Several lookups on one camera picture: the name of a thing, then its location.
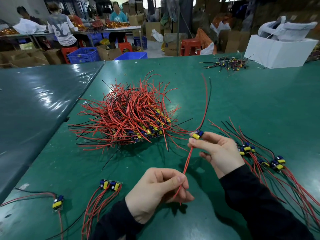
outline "black sleeve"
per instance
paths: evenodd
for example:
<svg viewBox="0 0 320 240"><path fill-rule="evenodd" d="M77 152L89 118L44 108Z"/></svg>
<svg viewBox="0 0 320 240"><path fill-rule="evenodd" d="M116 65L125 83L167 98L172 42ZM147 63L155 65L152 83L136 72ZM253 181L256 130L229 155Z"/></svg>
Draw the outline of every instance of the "black sleeve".
<svg viewBox="0 0 320 240"><path fill-rule="evenodd" d="M126 235L126 239L134 239L143 224L135 221L131 215L125 200L115 203L111 210L103 215L97 223L90 240L118 240Z"/></svg>
<svg viewBox="0 0 320 240"><path fill-rule="evenodd" d="M240 212L253 239L315 239L243 165L220 179L228 206Z"/></svg>

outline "white foam box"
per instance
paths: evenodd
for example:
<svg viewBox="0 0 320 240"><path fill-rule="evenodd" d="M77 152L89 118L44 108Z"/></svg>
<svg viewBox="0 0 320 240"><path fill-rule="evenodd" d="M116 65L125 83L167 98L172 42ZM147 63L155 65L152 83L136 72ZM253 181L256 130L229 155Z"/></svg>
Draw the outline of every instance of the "white foam box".
<svg viewBox="0 0 320 240"><path fill-rule="evenodd" d="M312 39L283 42L251 35L244 56L270 69L301 67L317 43Z"/></svg>

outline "woman in teal shirt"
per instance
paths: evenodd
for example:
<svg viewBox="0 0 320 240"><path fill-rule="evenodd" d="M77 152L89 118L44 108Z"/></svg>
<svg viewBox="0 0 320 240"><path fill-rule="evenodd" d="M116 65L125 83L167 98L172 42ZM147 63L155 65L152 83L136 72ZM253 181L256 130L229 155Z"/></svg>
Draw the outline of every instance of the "woman in teal shirt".
<svg viewBox="0 0 320 240"><path fill-rule="evenodd" d="M122 23L128 21L127 16L120 10L119 3L116 1L113 3L113 10L114 12L110 16L110 21L122 22ZM110 33L109 41L115 42L118 38L118 43L123 43L123 39L125 35L126 35L125 32Z"/></svg>

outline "hand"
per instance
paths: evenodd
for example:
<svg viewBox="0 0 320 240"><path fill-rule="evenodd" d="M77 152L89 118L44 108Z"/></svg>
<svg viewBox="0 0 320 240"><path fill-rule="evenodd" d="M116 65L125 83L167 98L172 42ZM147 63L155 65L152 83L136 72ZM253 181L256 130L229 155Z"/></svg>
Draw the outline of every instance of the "hand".
<svg viewBox="0 0 320 240"><path fill-rule="evenodd" d="M174 198L179 186L178 195ZM161 202L187 203L195 198L187 191L187 177L170 168L149 168L126 196L125 201L134 219L145 224Z"/></svg>
<svg viewBox="0 0 320 240"><path fill-rule="evenodd" d="M210 162L219 179L245 164L234 140L212 132L205 132L201 138L189 138L188 147L208 152L200 152L199 156Z"/></svg>

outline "hair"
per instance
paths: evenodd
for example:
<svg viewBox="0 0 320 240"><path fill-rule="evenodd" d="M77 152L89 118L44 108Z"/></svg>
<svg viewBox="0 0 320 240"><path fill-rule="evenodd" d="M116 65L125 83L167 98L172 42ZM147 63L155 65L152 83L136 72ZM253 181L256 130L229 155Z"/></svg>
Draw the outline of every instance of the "hair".
<svg viewBox="0 0 320 240"><path fill-rule="evenodd" d="M18 14L21 14L22 12L28 13L28 12L26 11L26 9L25 9L24 7L22 7L22 6L17 7L17 12L18 12Z"/></svg>
<svg viewBox="0 0 320 240"><path fill-rule="evenodd" d="M50 12L57 12L59 11L59 7L56 3L52 2L50 4L48 4L48 9Z"/></svg>
<svg viewBox="0 0 320 240"><path fill-rule="evenodd" d="M68 10L63 10L61 13L67 16L70 15L70 12Z"/></svg>

